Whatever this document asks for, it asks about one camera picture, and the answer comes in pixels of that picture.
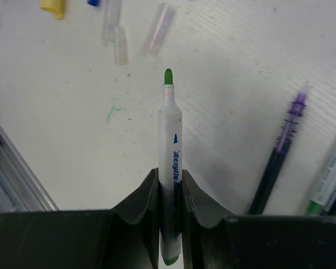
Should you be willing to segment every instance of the blue marker cap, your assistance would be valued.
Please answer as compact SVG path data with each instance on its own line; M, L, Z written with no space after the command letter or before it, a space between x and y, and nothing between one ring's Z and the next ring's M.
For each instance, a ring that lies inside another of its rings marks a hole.
M87 0L87 3L94 7L98 7L100 5L100 0Z

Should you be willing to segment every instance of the green marker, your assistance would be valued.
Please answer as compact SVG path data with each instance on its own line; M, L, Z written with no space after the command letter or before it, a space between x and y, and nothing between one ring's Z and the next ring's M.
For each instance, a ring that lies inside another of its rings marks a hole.
M317 178L315 191L305 215L319 216L329 212L336 200L336 139L331 147L329 158Z
M179 185L181 182L182 112L174 100L171 69L164 74L163 103L158 111L158 178L161 183L161 255L166 265L181 252Z

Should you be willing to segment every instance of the white table surface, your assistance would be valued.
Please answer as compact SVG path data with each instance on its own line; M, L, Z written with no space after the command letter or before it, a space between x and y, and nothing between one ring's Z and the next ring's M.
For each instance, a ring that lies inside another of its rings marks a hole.
M123 0L129 64L101 42L103 8L0 0L0 125L64 209L113 207L157 166L157 110L172 68L183 168L245 212L297 91L312 87L265 214L301 214L336 134L336 0L167 1L157 58L139 52L159 1ZM109 123L106 118L114 111Z

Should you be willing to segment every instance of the green ink stain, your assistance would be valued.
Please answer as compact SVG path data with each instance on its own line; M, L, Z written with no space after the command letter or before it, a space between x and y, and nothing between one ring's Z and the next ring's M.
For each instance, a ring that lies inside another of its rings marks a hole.
M111 110L110 110L110 112L108 113L108 115L107 115L107 119L106 119L106 121L107 121L107 123L110 123L110 119L111 119L111 117L112 117L112 114L113 114L113 112L115 112L115 111L120 111L120 110L122 110L123 108L118 108L117 106L115 106L115 105L113 105L112 107L111 107Z

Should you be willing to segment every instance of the green marker tip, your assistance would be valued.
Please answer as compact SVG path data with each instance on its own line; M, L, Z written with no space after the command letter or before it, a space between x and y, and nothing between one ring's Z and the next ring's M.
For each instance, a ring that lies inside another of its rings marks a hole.
M164 84L165 85L173 84L173 73L170 68L168 68L164 73Z

